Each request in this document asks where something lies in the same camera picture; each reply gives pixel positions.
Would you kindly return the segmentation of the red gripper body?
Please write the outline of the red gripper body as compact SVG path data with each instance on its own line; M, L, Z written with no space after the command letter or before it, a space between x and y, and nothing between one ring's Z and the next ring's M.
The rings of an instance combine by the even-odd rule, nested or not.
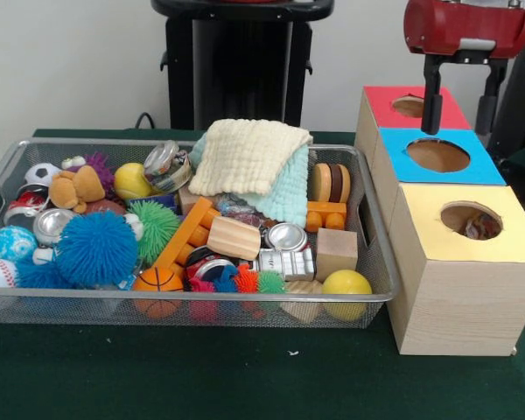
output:
M403 36L412 53L452 56L467 50L510 59L525 46L525 8L409 1Z

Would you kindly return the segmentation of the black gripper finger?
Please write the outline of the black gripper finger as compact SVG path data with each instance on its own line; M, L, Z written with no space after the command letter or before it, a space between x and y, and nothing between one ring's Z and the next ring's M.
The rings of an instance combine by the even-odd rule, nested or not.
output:
M492 132L501 83L508 70L506 59L490 59L487 64L490 74L486 78L484 94L479 98L476 117L476 133L482 136Z
M444 62L445 58L441 55L426 54L424 56L425 90L421 130L428 135L436 135L440 127L443 96L440 94L441 74L439 69Z

